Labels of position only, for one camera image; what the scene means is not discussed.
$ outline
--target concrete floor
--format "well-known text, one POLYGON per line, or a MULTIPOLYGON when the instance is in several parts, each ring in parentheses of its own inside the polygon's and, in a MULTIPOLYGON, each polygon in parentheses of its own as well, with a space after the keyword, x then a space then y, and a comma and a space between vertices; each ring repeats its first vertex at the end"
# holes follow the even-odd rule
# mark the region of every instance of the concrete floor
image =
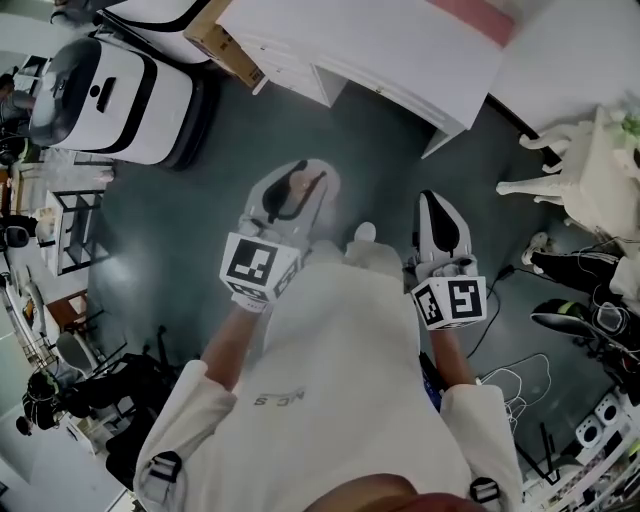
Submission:
MULTIPOLYGON (((129 351, 168 328, 174 362, 197 355, 230 307, 218 280, 225 239, 236 228, 251 186, 276 167, 320 158, 342 179, 337 224, 328 235, 344 242, 361 221, 378 227, 378 239, 410 254, 413 204, 431 188, 451 201, 471 228, 474 253, 489 282, 519 257, 530 236, 548 229, 566 249, 593 243, 565 228, 561 210, 530 197, 500 197, 495 185, 540 175, 542 157, 518 146, 518 132, 485 106, 474 128, 430 156, 420 156, 430 127, 410 112, 355 84, 332 109, 274 85, 254 97, 226 80, 213 125, 192 167, 182 173, 124 164, 105 195, 98 241, 110 257, 90 271, 90 298, 108 312, 99 339, 115 347, 123 337, 129 351)), ((478 374, 543 352, 551 361, 553 385, 520 418, 516 439, 541 457, 539 422, 545 421, 562 449, 573 429, 611 385, 598 364, 569 338, 533 324, 528 315, 554 297, 586 297, 559 285, 517 273, 496 286, 502 310, 471 358, 478 374)), ((489 313, 495 311, 495 297, 489 313)), ((470 351, 486 322, 459 330, 470 351)), ((428 336, 423 333, 428 350, 428 336)), ((544 363, 518 368, 530 402, 547 385, 544 363)), ((505 392, 515 383, 496 381, 505 392)))

